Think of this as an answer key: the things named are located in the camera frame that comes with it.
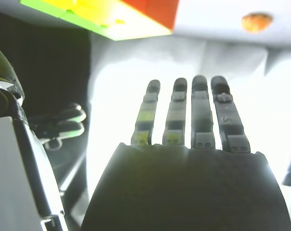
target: back of robotic hand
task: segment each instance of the back of robotic hand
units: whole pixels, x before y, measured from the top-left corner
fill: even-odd
[[[81,230],[291,231],[262,153],[249,141],[224,77],[211,81],[223,150],[215,149],[207,80],[192,82],[191,149],[184,146],[187,82],[175,81],[162,138],[151,145],[160,83],[146,90],[131,146],[111,157]]]

